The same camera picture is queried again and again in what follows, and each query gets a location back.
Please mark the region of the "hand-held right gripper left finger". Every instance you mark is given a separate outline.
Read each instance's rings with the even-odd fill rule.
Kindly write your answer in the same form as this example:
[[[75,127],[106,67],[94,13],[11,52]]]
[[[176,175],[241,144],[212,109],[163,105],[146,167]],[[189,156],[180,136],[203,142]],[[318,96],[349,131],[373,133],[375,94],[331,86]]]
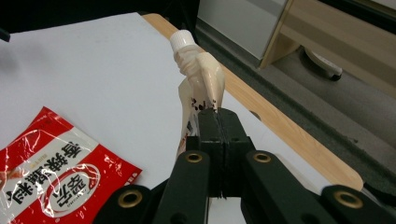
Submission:
[[[221,197],[222,191],[222,135],[217,113],[206,109],[198,114],[198,134],[187,137],[187,150],[203,151],[209,156],[209,196]]]

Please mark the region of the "white cabinet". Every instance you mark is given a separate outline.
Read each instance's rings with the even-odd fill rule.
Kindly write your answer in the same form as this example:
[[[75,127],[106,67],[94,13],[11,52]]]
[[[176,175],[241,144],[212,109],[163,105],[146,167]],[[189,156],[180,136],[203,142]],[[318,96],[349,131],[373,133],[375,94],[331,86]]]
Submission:
[[[258,60],[289,0],[200,0],[198,18]]]

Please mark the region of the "wooden desk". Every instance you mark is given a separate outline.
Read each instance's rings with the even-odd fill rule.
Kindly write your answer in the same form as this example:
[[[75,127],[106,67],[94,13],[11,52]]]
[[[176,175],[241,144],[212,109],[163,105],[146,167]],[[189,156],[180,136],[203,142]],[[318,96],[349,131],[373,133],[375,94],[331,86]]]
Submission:
[[[263,54],[261,68],[276,61],[286,37],[361,80],[396,94],[396,34],[319,0],[287,0]]]

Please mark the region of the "cream spout pouch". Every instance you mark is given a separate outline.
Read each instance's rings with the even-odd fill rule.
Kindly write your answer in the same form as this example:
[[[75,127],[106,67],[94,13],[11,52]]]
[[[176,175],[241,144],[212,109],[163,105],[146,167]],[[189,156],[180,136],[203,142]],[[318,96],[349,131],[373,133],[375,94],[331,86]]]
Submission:
[[[208,108],[217,112],[222,107],[225,76],[219,62],[195,43],[190,31],[174,32],[170,44],[179,72],[185,76],[178,86],[182,106],[179,156],[186,150],[187,138],[199,133],[198,114]]]

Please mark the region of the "red and white seasoning packet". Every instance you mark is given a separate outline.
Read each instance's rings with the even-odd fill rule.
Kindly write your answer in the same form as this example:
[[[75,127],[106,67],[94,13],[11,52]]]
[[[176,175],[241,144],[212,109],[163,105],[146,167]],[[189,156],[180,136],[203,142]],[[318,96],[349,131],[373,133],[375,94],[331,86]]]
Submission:
[[[0,150],[0,224],[92,224],[141,169],[44,107]]]

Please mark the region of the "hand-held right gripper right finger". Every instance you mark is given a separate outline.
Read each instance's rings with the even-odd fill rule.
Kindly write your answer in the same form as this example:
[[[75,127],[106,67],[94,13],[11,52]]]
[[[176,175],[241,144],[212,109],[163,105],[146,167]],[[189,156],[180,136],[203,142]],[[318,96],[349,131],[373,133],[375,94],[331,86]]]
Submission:
[[[242,164],[254,145],[232,110],[219,110],[219,124],[224,140],[221,194],[223,197],[240,197],[245,176]]]

